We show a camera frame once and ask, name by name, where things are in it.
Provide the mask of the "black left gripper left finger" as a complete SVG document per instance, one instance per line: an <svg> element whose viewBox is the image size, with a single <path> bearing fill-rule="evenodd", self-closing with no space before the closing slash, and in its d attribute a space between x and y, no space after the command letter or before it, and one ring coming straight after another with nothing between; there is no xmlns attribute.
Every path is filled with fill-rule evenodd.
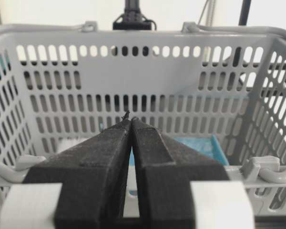
<svg viewBox="0 0 286 229"><path fill-rule="evenodd" d="M131 150L128 115L29 169L0 211L0 229L98 229L123 214Z"/></svg>

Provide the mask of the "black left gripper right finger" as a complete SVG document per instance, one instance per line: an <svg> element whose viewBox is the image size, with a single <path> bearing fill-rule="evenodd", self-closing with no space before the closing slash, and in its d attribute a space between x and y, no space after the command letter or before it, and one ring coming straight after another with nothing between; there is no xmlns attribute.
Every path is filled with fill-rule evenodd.
<svg viewBox="0 0 286 229"><path fill-rule="evenodd" d="M132 135L139 212L150 228L254 228L243 183L221 163L137 118Z"/></svg>

